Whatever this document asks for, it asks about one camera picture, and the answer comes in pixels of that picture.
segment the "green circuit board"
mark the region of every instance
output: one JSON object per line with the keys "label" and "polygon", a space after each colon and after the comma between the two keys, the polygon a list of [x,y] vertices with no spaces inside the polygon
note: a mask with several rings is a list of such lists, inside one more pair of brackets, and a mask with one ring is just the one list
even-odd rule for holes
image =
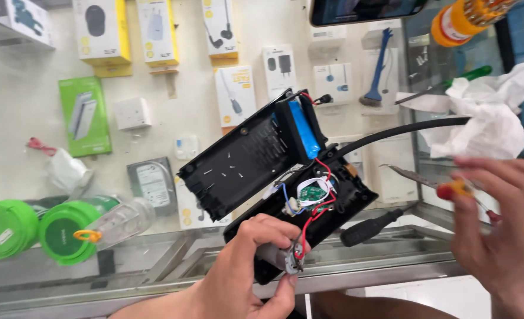
{"label": "green circuit board", "polygon": [[[300,196],[299,198],[297,199],[297,203],[298,203],[298,207],[301,206],[301,202],[302,201],[314,201],[314,200],[318,200],[320,198],[323,198],[323,196],[325,196],[325,194],[327,194],[327,192],[325,192],[324,190],[322,190],[320,187],[315,187],[315,186],[307,186],[307,187],[304,187],[301,192],[300,192]],[[311,206],[308,206],[306,211],[308,212],[311,212],[313,211],[313,209],[319,205],[320,203],[317,203],[317,204],[314,204],[314,205],[311,205]],[[331,209],[332,206],[331,205],[324,205],[322,207],[319,207],[317,209],[317,212],[318,213],[321,213],[324,209],[326,208],[329,208]]]}

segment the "cleaning brush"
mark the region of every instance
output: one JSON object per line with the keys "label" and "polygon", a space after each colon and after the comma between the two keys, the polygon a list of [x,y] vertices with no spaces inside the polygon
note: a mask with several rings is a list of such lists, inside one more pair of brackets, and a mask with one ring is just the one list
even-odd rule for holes
{"label": "cleaning brush", "polygon": [[390,37],[392,37],[392,30],[390,30],[390,28],[384,29],[382,31],[382,46],[380,48],[380,55],[378,56],[378,62],[376,63],[376,70],[374,72],[372,84],[370,85],[370,91],[358,99],[362,105],[371,107],[382,106],[382,96],[380,96],[380,93],[378,92],[378,85],[380,84],[380,74],[384,69],[384,54],[386,52],[386,46],[388,46],[388,40],[390,40]]}

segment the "phone screen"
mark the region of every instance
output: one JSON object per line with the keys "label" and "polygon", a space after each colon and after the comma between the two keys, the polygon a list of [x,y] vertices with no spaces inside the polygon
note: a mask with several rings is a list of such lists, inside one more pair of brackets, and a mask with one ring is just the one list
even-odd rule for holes
{"label": "phone screen", "polygon": [[311,23],[316,27],[408,17],[427,0],[313,0]]}

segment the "green screwdriver handle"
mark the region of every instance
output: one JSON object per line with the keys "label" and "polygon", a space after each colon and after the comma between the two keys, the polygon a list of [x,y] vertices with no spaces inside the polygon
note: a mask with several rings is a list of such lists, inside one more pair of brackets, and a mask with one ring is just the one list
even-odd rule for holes
{"label": "green screwdriver handle", "polygon": [[[491,74],[491,72],[492,72],[492,67],[490,65],[485,65],[485,66],[481,66],[478,69],[474,69],[472,71],[463,73],[460,76],[458,76],[458,78],[466,78],[467,80],[472,81],[472,80],[480,78],[480,77],[485,77],[485,76]],[[453,84],[453,79],[449,79],[447,81],[443,81],[442,84],[443,84],[444,87],[449,88]]]}

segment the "black hose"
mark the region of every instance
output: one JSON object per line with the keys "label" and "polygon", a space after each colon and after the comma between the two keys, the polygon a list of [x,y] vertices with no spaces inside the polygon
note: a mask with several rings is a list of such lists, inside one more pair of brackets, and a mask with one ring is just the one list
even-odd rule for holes
{"label": "black hose", "polygon": [[446,119],[436,119],[430,121],[423,121],[418,123],[412,123],[405,126],[394,127],[387,129],[376,134],[371,134],[361,138],[358,141],[352,142],[347,146],[341,148],[332,158],[327,159],[327,162],[336,161],[337,159],[347,155],[348,153],[374,143],[379,140],[387,139],[392,136],[410,133],[414,131],[421,131],[422,129],[435,128],[435,127],[445,127],[445,126],[462,126],[467,124],[471,118],[446,118]]}

